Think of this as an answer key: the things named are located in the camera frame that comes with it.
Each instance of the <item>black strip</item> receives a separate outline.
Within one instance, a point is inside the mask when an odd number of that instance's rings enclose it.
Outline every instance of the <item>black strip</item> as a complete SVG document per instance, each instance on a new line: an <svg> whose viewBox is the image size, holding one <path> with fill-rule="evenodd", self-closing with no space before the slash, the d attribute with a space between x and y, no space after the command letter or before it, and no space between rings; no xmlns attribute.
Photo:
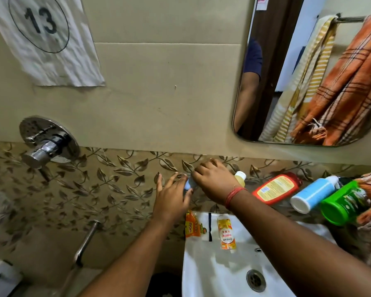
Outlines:
<svg viewBox="0 0 371 297"><path fill-rule="evenodd" d="M209 242L212 242L212 213L209 213Z"/></svg>

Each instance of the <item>orange packet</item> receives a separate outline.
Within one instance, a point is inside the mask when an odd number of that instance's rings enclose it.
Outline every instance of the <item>orange packet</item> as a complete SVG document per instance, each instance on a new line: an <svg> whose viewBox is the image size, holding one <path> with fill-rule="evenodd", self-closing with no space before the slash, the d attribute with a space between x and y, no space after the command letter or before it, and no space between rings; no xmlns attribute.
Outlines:
<svg viewBox="0 0 371 297"><path fill-rule="evenodd" d="M201 233L205 234L206 232L206 228L199 224L197 216L191 210L188 210L185 214L185 237L201 236Z"/></svg>
<svg viewBox="0 0 371 297"><path fill-rule="evenodd" d="M230 219L228 219L226 216L219 216L217 219L217 226L218 234L221 240L221 249L236 249L236 243L232 233L232 225Z"/></svg>

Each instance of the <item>wall mirror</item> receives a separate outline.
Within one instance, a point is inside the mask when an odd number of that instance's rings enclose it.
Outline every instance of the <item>wall mirror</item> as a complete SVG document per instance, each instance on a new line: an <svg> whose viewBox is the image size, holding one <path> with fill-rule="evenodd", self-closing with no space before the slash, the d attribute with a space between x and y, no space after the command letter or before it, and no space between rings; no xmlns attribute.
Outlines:
<svg viewBox="0 0 371 297"><path fill-rule="evenodd" d="M238 136L343 146L371 130L371 8L358 10L360 2L256 0L234 110Z"/></svg>

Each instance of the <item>green container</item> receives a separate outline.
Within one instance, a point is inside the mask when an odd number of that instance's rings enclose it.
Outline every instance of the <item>green container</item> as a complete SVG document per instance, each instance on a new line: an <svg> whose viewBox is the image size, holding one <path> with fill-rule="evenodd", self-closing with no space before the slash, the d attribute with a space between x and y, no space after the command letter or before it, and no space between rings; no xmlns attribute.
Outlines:
<svg viewBox="0 0 371 297"><path fill-rule="evenodd" d="M368 209L366 192L356 181L349 182L320 203L323 216L337 226L353 222Z"/></svg>

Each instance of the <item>orange towel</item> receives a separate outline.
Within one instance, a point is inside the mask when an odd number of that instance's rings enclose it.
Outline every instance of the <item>orange towel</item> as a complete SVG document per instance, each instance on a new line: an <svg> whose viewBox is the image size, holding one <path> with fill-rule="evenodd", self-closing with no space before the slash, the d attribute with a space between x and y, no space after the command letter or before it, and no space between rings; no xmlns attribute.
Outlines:
<svg viewBox="0 0 371 297"><path fill-rule="evenodd" d="M357 139L370 110L371 16L323 81L291 135L297 143L346 144ZM319 125L309 131L307 126L314 119Z"/></svg>

